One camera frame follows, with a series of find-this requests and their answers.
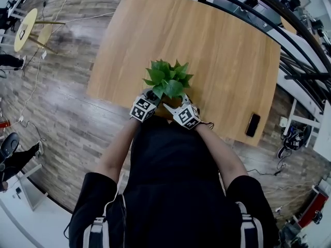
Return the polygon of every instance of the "black railing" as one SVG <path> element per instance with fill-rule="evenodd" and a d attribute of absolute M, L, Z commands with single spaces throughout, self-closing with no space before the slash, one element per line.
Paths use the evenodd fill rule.
<path fill-rule="evenodd" d="M 218 8 L 222 11 L 225 11 L 229 14 L 232 14 L 243 21 L 253 25 L 255 28 L 259 29 L 261 32 L 265 33 L 269 37 L 271 37 L 268 33 L 266 33 L 263 29 L 254 25 L 251 22 L 248 22 L 246 19 L 241 17 L 239 14 L 235 12 L 231 12 L 224 7 L 218 6 L 215 3 L 208 2 L 207 0 L 198 0 L 204 4 L 210 5 L 212 7 Z M 309 30 L 305 27 L 305 25 L 290 11 L 284 4 L 282 4 L 278 0 L 260 0 L 270 7 L 275 13 L 279 14 L 283 17 L 289 24 L 293 26 L 294 29 L 297 30 L 298 34 L 304 38 L 307 43 L 311 46 L 311 48 L 316 53 L 317 57 L 321 60 L 321 63 L 324 65 L 325 72 L 321 72 L 316 63 L 314 63 L 306 52 L 286 33 L 281 29 L 277 24 L 275 24 L 272 20 L 268 19 L 266 16 L 254 10 L 252 7 L 238 1 L 238 0 L 226 0 L 241 7 L 244 10 L 247 10 L 257 18 L 264 21 L 270 27 L 275 29 L 279 34 L 281 34 L 291 45 L 293 45 L 307 60 L 307 65 L 302 61 L 298 60 L 288 49 L 281 45 L 281 49 L 285 54 L 282 54 L 280 57 L 280 66 L 279 68 L 286 73 L 285 78 L 287 80 L 294 80 L 304 91 L 311 97 L 311 99 L 316 103 L 316 105 L 323 111 L 324 109 L 324 100 L 328 100 L 331 102 L 331 63 L 327 56 L 325 55 L 323 49 L 318 44 L 313 35 L 309 32 Z"/>

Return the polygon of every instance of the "wooden floor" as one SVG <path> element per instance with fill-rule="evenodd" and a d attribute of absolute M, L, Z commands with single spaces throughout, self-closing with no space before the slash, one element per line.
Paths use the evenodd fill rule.
<path fill-rule="evenodd" d="M 119 1 L 68 0 L 58 20 L 114 12 Z M 47 0 L 43 11 L 45 20 L 54 20 L 63 2 Z M 35 7 L 42 19 L 42 0 L 27 0 L 22 9 L 29 11 Z M 70 210 L 74 209 L 85 173 L 94 169 L 103 150 L 129 118 L 127 109 L 89 98 L 85 93 L 102 34 L 110 20 L 111 15 L 74 21 L 53 34 L 48 45 L 58 54 L 48 52 L 45 60 L 41 60 L 36 91 L 23 112 L 25 124 L 27 120 L 33 122 L 41 136 L 47 139 L 44 155 L 30 161 L 24 170 L 42 163 L 43 169 L 32 176 L 33 181 Z M 13 54 L 11 48 L 2 50 Z M 36 50 L 37 46 L 27 44 L 21 55 L 26 54 L 29 60 Z M 39 50 L 27 66 L 24 77 L 22 71 L 11 71 L 6 80 L 0 80 L 3 113 L 11 122 L 19 119 L 25 100 L 34 90 L 41 52 Z M 227 140 L 248 170 L 276 171 L 276 153 L 281 146 L 279 117 L 289 115 L 291 104 L 291 98 L 277 88 L 258 148 Z M 24 128 L 18 123 L 7 129 L 7 133 L 12 131 L 20 135 L 23 149 L 29 149 L 39 140 L 33 125 Z M 122 190 L 130 169 L 129 156 L 124 165 Z M 277 177 L 250 172 L 262 184 L 273 210 L 291 201 L 283 208 L 281 216 L 275 215 L 279 225 L 303 203 L 311 185 L 330 171 L 330 163 L 317 155 L 311 146 L 293 153 L 286 159 L 286 164 L 285 170 Z M 277 187 L 296 184 L 303 185 L 275 191 Z"/>

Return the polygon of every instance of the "forearm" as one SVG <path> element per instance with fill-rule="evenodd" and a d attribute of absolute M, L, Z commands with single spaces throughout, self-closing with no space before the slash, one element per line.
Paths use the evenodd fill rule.
<path fill-rule="evenodd" d="M 104 151 L 95 172 L 106 175 L 116 183 L 119 179 L 119 172 L 128 154 L 131 142 L 140 125 L 140 122 L 131 118 L 128 123 L 117 134 L 108 148 Z"/>
<path fill-rule="evenodd" d="M 221 173 L 225 189 L 236 177 L 248 175 L 241 159 L 207 125 L 199 124 L 195 129 L 213 156 Z"/>

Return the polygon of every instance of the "black shirt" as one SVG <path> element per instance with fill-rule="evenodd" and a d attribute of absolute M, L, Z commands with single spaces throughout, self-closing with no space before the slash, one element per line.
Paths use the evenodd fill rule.
<path fill-rule="evenodd" d="M 114 199 L 116 183 L 88 173 L 69 227 L 70 247 L 104 206 Z M 127 247 L 240 247 L 242 215 L 235 202 L 260 220 L 264 247 L 277 240 L 272 211 L 257 180 L 237 177 L 226 195 L 217 166 L 195 131 L 152 117 L 144 122 L 131 149 L 131 170 L 124 191 Z M 108 206 L 110 247 L 123 244 L 119 197 Z"/>

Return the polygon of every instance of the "yellow round table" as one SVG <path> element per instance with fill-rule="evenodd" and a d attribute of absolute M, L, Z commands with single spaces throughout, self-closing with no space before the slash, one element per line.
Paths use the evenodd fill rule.
<path fill-rule="evenodd" d="M 38 10 L 37 8 L 32 9 L 22 21 L 15 37 L 14 50 L 16 52 L 20 51 L 25 45 L 27 40 L 30 40 L 40 48 L 45 48 L 53 53 L 54 50 L 46 46 L 47 41 L 52 35 L 53 26 L 51 24 L 64 25 L 63 22 L 53 22 L 53 21 L 36 21 Z M 47 24 L 41 31 L 39 35 L 32 33 L 32 29 L 35 24 Z"/>

